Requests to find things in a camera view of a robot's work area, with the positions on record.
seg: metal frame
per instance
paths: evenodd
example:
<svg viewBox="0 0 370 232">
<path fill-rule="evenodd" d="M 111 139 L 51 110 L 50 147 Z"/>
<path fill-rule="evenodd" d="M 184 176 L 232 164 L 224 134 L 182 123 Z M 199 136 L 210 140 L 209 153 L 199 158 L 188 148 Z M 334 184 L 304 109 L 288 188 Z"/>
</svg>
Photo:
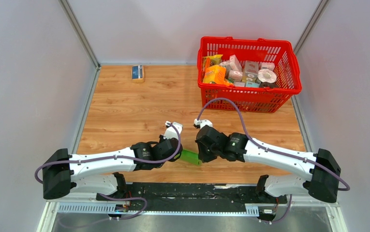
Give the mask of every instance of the metal frame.
<svg viewBox="0 0 370 232">
<path fill-rule="evenodd" d="M 72 147 L 72 152 L 76 153 L 78 145 L 79 145 L 79 141 L 81 139 L 82 130 L 84 128 L 85 121 L 86 121 L 86 118 L 87 118 L 87 115 L 88 115 L 89 106 L 90 106 L 90 103 L 92 101 L 93 93 L 94 93 L 94 90 L 95 90 L 95 87 L 96 87 L 96 84 L 97 84 L 97 81 L 98 81 L 101 65 L 104 65 L 104 64 L 100 64 L 98 62 L 98 60 L 97 60 L 89 42 L 88 42 L 88 40 L 86 39 L 86 36 L 84 35 L 76 17 L 74 15 L 73 11 L 72 11 L 72 8 L 71 8 L 69 2 L 67 0 L 59 0 L 59 2 L 61 3 L 61 5 L 64 9 L 64 12 L 68 16 L 76 34 L 78 35 L 78 38 L 80 39 L 81 44 L 85 48 L 89 58 L 91 59 L 94 66 L 97 68 L 97 72 L 95 74 L 94 80 L 92 82 L 91 90 L 89 92 L 89 95 L 88 95 L 88 98 L 87 98 L 87 101 L 86 101 L 86 105 L 85 105 L 84 113 L 83 113 L 83 116 L 82 116 L 82 119 L 81 119 L 81 123 L 80 123 L 78 131 L 75 135 L 75 140 L 74 140 L 74 144 L 73 144 L 73 147 Z M 321 0 L 319 2 L 319 4 L 318 4 L 316 10 L 314 11 L 309 23 L 307 24 L 307 26 L 304 29 L 302 35 L 300 36 L 299 41 L 297 42 L 297 44 L 294 48 L 294 53 L 295 54 L 297 54 L 300 51 L 300 49 L 302 48 L 305 40 L 307 39 L 308 35 L 311 33 L 314 25 L 319 20 L 320 16 L 322 15 L 322 13 L 323 13 L 323 11 L 326 8 L 328 3 L 329 3 L 329 0 Z M 293 102 L 293 107 L 295 109 L 296 118 L 297 118 L 297 121 L 298 121 L 298 124 L 299 124 L 299 127 L 300 127 L 300 131 L 301 131 L 301 134 L 303 136 L 303 142 L 305 144 L 305 148 L 306 148 L 307 151 L 313 151 L 313 146 L 312 146 L 311 140 L 310 140 L 310 138 L 308 136 L 308 133 L 307 133 L 307 126 L 306 126 L 306 123 L 305 123 L 305 120 L 304 120 L 304 116 L 301 112 L 300 102 L 299 102 L 297 96 L 292 97 L 292 102 Z M 69 199 L 62 199 L 61 202 L 65 202 L 65 203 L 79 202 L 79 204 L 86 204 L 87 206 L 89 206 L 91 203 L 96 202 L 96 201 L 95 201 L 95 198 L 92 198 L 92 196 L 82 194 L 82 195 L 78 195 L 78 196 L 74 195 L 72 198 L 69 198 Z M 41 216 L 41 220 L 40 220 L 40 223 L 38 225 L 38 229 L 37 229 L 38 232 L 51 232 L 51 230 L 54 226 L 55 218 L 56 218 L 56 215 L 57 215 L 57 212 L 58 212 L 58 209 L 60 207 L 61 202 L 58 201 L 58 200 L 54 200 L 54 201 L 50 201 L 50 202 L 46 203 L 45 208 L 44 208 L 44 212 Z M 302 207 L 303 206 L 325 207 L 326 211 L 328 213 L 328 216 L 329 216 L 329 221 L 330 221 L 330 225 L 331 225 L 332 230 L 334 232 L 346 232 L 347 231 L 347 228 L 346 228 L 346 225 L 345 225 L 342 213 L 341 213 L 339 203 L 328 204 L 328 203 L 324 203 L 324 202 L 315 200 L 314 198 L 312 198 L 310 196 L 293 196 L 292 207 L 301 207 L 301 206 Z M 172 213 L 161 211 L 161 212 L 148 212 L 148 214 L 153 214 L 153 215 L 169 214 L 169 215 L 171 215 Z M 181 212 L 174 212 L 174 215 L 182 215 L 182 213 Z"/>
</svg>

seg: robotic arm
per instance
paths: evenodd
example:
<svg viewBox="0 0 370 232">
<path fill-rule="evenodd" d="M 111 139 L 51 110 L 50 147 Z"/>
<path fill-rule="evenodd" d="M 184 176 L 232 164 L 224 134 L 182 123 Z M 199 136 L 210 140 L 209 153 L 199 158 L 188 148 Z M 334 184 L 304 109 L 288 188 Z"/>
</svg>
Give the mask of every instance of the robotic arm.
<svg viewBox="0 0 370 232">
<path fill-rule="evenodd" d="M 241 133 L 226 136 L 214 129 L 209 120 L 195 119 L 194 126 L 200 128 L 196 142 L 202 162 L 210 162 L 219 156 L 228 161 L 263 163 L 292 173 L 287 176 L 261 176 L 257 192 L 265 192 L 272 197 L 309 194 L 323 202 L 336 202 L 339 178 L 331 172 L 340 176 L 341 169 L 329 151 L 319 149 L 316 154 L 298 152 L 269 145 L 255 138 L 249 139 Z"/>
<path fill-rule="evenodd" d="M 166 122 L 168 127 L 159 142 L 139 142 L 130 147 L 93 155 L 69 154 L 68 149 L 57 150 L 35 172 L 36 179 L 43 184 L 44 198 L 57 199 L 73 192 L 93 192 L 112 198 L 125 194 L 123 175 L 101 175 L 113 172 L 133 172 L 160 168 L 165 161 L 174 162 L 180 158 L 179 144 L 182 125 Z M 43 170 L 43 180 L 38 171 Z"/>
</svg>

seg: red shopping basket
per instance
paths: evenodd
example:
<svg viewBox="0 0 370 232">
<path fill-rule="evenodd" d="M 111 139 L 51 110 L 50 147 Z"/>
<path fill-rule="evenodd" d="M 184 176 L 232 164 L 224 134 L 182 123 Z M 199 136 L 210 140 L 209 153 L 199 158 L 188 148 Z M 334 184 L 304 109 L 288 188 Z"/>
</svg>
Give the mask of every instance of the red shopping basket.
<svg viewBox="0 0 370 232">
<path fill-rule="evenodd" d="M 222 60 L 236 55 L 242 67 L 245 61 L 273 62 L 276 84 L 279 88 L 235 87 L 204 84 L 202 57 L 223 54 Z M 301 91 L 300 69 L 292 45 L 281 40 L 235 40 L 232 37 L 203 37 L 198 52 L 198 86 L 201 90 L 202 105 L 214 98 L 228 98 L 241 111 L 274 113 L 291 96 Z M 207 109 L 233 110 L 226 101 L 215 101 Z"/>
</svg>

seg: wood floor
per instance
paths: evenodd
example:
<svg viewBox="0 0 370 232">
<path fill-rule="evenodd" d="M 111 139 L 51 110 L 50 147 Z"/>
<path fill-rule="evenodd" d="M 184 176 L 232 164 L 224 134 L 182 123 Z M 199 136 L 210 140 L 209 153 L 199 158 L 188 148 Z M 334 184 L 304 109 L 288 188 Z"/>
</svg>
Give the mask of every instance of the wood floor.
<svg viewBox="0 0 370 232">
<path fill-rule="evenodd" d="M 184 126 L 184 149 L 197 152 L 193 120 L 202 108 L 195 66 L 145 66 L 145 82 L 131 82 L 131 66 L 102 66 L 78 154 L 119 150 L 138 142 L 157 141 L 165 121 Z M 242 113 L 249 134 L 263 142 L 304 151 L 292 103 L 273 114 Z M 235 111 L 205 110 L 225 134 L 243 133 Z M 122 172 L 127 182 L 179 182 L 253 184 L 259 176 L 286 171 L 257 163 L 228 162 L 218 158 L 195 166 L 184 161 L 166 162 L 151 171 Z"/>
</svg>

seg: gray wall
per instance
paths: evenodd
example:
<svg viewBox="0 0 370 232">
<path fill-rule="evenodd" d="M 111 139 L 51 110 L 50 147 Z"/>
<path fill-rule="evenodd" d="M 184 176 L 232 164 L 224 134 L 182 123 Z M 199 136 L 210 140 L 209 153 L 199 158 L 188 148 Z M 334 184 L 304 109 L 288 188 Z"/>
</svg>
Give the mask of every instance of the gray wall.
<svg viewBox="0 0 370 232">
<path fill-rule="evenodd" d="M 94 67 L 57 0 L 0 0 L 0 231 L 35 231 L 33 174 L 70 147 Z"/>
<path fill-rule="evenodd" d="M 331 1 L 298 54 L 299 95 L 314 147 L 329 149 L 351 186 L 349 231 L 370 231 L 370 2 Z"/>
<path fill-rule="evenodd" d="M 319 0 L 70 0 L 100 62 L 196 63 L 200 38 L 295 44 Z"/>
</svg>

